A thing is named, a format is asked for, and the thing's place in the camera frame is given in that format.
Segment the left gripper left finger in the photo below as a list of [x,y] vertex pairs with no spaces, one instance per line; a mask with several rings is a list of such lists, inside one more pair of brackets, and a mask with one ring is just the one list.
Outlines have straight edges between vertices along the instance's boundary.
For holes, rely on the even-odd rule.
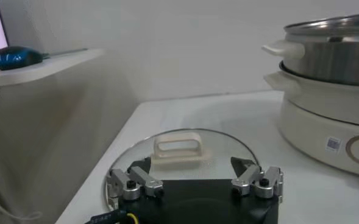
[[143,195],[162,198],[164,196],[163,181],[150,176],[151,164],[151,159],[148,157],[134,161],[126,171],[110,169],[106,179],[109,186],[108,195],[121,197],[125,201],[139,200]]

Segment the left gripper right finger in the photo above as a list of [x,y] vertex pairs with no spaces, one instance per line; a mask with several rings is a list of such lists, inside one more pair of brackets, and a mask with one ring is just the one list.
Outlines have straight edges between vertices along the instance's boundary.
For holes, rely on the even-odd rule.
[[277,198],[283,201],[283,172],[281,168],[271,166],[264,171],[250,159],[231,157],[231,165],[236,178],[231,180],[232,190],[240,197],[254,193],[265,200]]

